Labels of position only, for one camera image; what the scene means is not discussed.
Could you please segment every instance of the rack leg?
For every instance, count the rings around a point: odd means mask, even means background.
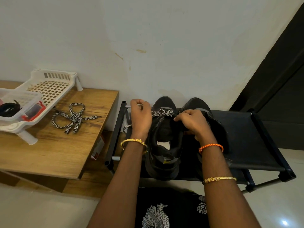
[[[22,130],[21,132],[17,133],[17,135],[22,138],[24,141],[26,141],[29,145],[34,145],[38,139],[35,138],[33,135],[31,135],[26,130]]]
[[[76,77],[76,87],[77,87],[78,91],[82,91],[83,90],[78,77]]]

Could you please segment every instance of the black and white shoelace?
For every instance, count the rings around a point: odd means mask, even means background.
[[[175,117],[176,115],[173,113],[172,109],[159,109],[159,111],[152,111],[152,118],[156,117],[156,116],[161,116],[161,115],[165,115],[165,116],[169,116],[169,117]],[[123,128],[123,132],[125,132],[126,128],[130,128],[132,127],[132,124],[126,125]]]
[[[72,109],[72,106],[76,106],[76,105],[81,105],[82,106],[82,109],[79,113],[76,113],[73,111]],[[74,129],[73,129],[73,133],[77,133],[77,130],[78,130],[78,127],[80,126],[81,122],[84,121],[84,120],[93,120],[93,119],[97,119],[97,118],[100,118],[101,116],[91,116],[91,117],[85,117],[83,118],[82,117],[82,112],[85,110],[85,105],[82,104],[82,103],[71,103],[69,105],[69,112],[71,115],[68,115],[62,111],[59,111],[58,113],[54,114],[53,117],[52,117],[52,125],[58,129],[65,129],[65,134],[68,134],[69,131],[71,130],[71,128],[74,126]],[[55,122],[55,118],[57,116],[64,116],[65,118],[69,119],[71,121],[70,124],[66,125],[66,126],[59,126],[56,122]]]

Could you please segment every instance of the plastic container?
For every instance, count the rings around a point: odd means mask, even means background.
[[[21,119],[16,116],[16,118],[10,122],[11,124],[0,124],[0,131],[15,133],[29,145],[35,144],[37,138],[25,129],[38,123],[75,85],[78,91],[83,90],[77,73],[75,72],[42,69],[32,71],[31,78],[18,86],[14,91],[29,92],[29,95],[38,94],[41,97],[40,101],[33,101],[33,105],[31,106],[34,107],[28,107],[28,111],[21,116]]]
[[[17,101],[21,107],[21,110],[12,117],[0,116],[0,126],[33,120],[46,108],[41,97],[42,94],[38,92],[0,88],[0,105]]]

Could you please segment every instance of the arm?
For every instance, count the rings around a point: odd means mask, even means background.
[[[217,143],[206,119],[199,110],[186,110],[175,121],[182,121],[195,134],[201,146]],[[203,149],[204,179],[231,177],[222,151],[217,146]],[[208,219],[212,228],[260,228],[255,215],[234,180],[220,180],[204,185]]]
[[[141,99],[131,101],[132,135],[143,141],[152,123],[151,107]],[[129,142],[106,192],[98,203],[88,228],[134,227],[137,191],[144,146]]]

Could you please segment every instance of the white tile floor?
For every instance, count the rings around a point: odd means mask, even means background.
[[[297,175],[279,183],[245,194],[262,227],[300,228],[304,224],[304,151],[280,149]],[[277,177],[277,172],[250,171],[256,184]],[[171,181],[169,185],[203,194],[201,183]],[[98,199],[33,192],[0,185],[0,227],[86,227]]]

